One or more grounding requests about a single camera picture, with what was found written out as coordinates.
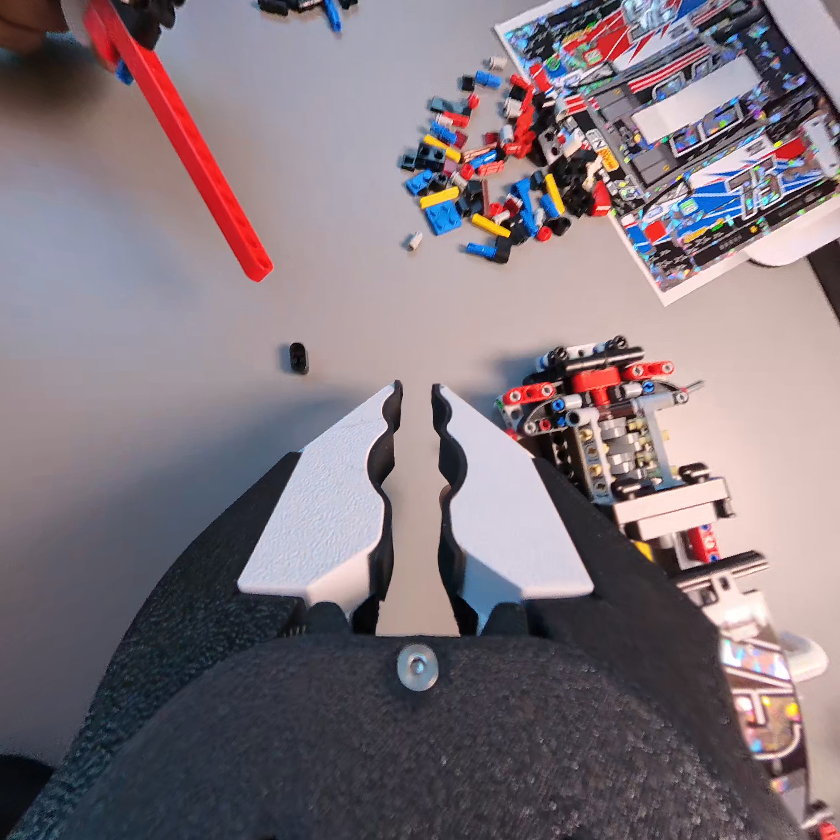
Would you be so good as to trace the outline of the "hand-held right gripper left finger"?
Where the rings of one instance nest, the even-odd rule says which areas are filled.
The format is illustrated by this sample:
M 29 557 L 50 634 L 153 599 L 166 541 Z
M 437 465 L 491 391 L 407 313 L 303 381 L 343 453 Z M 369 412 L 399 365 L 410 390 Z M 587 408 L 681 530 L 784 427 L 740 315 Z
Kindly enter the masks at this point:
M 392 504 L 403 384 L 381 388 L 295 453 L 290 477 L 238 577 L 247 595 L 331 602 L 347 616 L 386 598 L 392 579 Z

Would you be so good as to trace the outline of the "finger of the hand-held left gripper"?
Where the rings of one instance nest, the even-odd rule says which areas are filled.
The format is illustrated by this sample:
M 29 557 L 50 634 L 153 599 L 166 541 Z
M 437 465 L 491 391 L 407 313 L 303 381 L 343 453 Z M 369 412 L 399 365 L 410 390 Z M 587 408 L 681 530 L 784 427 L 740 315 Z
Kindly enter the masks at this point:
M 66 21 L 68 31 L 75 41 L 88 50 L 94 46 L 85 26 L 85 15 L 90 1 L 60 1 L 60 10 Z

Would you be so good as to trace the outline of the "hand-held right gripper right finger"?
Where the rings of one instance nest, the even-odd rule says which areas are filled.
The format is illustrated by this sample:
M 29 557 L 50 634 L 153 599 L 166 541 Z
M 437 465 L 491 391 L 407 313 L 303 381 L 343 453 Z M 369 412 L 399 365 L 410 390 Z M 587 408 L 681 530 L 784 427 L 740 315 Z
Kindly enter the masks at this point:
M 431 397 L 446 482 L 437 562 L 455 619 L 593 593 L 535 458 L 445 385 Z

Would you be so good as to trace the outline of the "black lego panel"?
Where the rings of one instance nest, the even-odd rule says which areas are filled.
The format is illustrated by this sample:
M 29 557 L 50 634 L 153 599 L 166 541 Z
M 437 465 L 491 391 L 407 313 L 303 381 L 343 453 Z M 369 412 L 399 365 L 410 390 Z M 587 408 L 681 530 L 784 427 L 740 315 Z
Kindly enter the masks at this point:
M 175 25 L 175 14 L 185 1 L 119 1 L 117 9 L 133 39 L 154 51 L 163 29 Z

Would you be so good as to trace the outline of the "long red lego beam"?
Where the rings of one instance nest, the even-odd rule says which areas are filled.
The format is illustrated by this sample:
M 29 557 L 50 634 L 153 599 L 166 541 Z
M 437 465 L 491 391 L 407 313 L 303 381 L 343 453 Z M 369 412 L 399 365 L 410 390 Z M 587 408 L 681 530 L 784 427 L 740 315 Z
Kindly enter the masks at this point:
M 273 263 L 158 56 L 131 35 L 113 2 L 89 2 L 83 19 L 108 68 L 124 65 L 138 85 L 247 278 L 265 279 Z

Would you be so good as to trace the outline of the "partly built lego car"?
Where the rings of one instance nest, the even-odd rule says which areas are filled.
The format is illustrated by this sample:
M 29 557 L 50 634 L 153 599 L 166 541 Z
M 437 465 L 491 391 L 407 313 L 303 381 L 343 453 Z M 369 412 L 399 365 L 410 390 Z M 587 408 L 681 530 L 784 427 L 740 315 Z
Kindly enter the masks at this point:
M 688 403 L 671 360 L 649 360 L 618 335 L 559 346 L 496 401 L 507 434 L 548 460 L 659 566 L 718 628 L 719 658 L 743 738 L 810 838 L 838 838 L 838 818 L 811 797 L 799 688 L 825 673 L 811 639 L 776 629 L 757 590 L 761 553 L 724 558 L 714 525 L 733 517 L 725 479 L 696 462 L 673 466 L 658 414 Z

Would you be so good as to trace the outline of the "pile of mixed lego pieces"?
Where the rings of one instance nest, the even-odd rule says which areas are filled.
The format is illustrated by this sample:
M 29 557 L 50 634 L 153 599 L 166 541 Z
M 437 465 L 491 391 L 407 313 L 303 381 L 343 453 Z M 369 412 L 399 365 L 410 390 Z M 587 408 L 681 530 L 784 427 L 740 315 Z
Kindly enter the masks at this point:
M 614 200 L 606 153 L 585 138 L 546 71 L 532 65 L 506 77 L 507 68 L 492 56 L 460 78 L 461 99 L 431 98 L 423 136 L 398 165 L 433 235 L 468 223 L 487 236 L 477 244 L 510 238 L 512 252 L 562 237 L 574 218 L 612 214 Z

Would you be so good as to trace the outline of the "person's left hand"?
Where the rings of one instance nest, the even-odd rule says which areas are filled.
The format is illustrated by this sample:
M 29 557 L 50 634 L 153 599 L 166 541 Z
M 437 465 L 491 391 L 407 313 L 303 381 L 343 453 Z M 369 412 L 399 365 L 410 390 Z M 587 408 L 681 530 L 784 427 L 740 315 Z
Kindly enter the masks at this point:
M 59 1 L 1 1 L 1 49 L 5 51 L 30 56 L 41 50 L 47 35 L 67 31 Z

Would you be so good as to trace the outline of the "pile of black blue pins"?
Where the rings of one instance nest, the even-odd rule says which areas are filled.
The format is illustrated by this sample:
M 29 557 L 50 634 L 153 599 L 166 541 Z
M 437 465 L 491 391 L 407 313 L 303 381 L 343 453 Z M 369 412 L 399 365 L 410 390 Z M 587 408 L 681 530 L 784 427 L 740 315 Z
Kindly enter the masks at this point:
M 358 5 L 358 1 L 257 1 L 257 8 L 275 16 L 287 17 L 290 12 L 307 14 L 313 9 L 321 9 L 333 33 L 343 32 L 340 10 L 347 12 Z

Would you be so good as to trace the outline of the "colourful sticker sheet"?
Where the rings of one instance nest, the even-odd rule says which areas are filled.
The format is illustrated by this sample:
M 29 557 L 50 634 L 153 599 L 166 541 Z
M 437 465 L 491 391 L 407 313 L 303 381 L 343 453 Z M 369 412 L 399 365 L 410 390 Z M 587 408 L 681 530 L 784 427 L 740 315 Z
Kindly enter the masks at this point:
M 606 153 L 614 225 L 664 305 L 838 196 L 838 108 L 766 2 L 547 2 L 494 26 Z

